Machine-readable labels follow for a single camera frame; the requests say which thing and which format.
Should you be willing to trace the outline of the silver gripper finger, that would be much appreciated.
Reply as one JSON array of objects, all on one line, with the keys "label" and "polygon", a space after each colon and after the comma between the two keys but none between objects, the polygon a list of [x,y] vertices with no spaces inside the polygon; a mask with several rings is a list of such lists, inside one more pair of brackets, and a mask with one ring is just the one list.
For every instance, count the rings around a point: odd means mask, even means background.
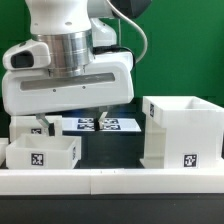
[{"label": "silver gripper finger", "polygon": [[104,128],[104,120],[106,119],[106,116],[109,112],[110,107],[109,106],[103,106],[99,108],[99,111],[97,113],[97,128],[99,130],[102,130]]},{"label": "silver gripper finger", "polygon": [[49,136],[54,136],[55,135],[55,126],[53,123],[50,123],[44,114],[37,114],[36,115],[37,121],[40,123],[40,125],[44,128],[45,132]]}]

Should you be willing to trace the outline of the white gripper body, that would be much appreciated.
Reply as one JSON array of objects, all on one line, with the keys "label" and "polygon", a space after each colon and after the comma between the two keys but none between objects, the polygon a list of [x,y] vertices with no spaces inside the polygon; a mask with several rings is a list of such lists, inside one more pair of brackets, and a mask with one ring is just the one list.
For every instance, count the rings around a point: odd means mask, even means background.
[{"label": "white gripper body", "polygon": [[51,78],[46,69],[7,71],[2,80],[5,111],[11,116],[129,103],[134,97],[130,52],[96,55],[75,77]]}]

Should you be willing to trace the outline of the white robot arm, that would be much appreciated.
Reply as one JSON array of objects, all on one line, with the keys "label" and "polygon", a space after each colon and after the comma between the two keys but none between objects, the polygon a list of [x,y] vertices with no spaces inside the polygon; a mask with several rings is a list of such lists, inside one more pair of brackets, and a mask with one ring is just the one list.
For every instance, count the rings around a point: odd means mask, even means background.
[{"label": "white robot arm", "polygon": [[152,0],[25,0],[31,38],[3,56],[5,111],[34,115],[47,134],[51,112],[126,104],[134,97],[131,70],[141,60],[117,44],[103,18],[133,28]]}]

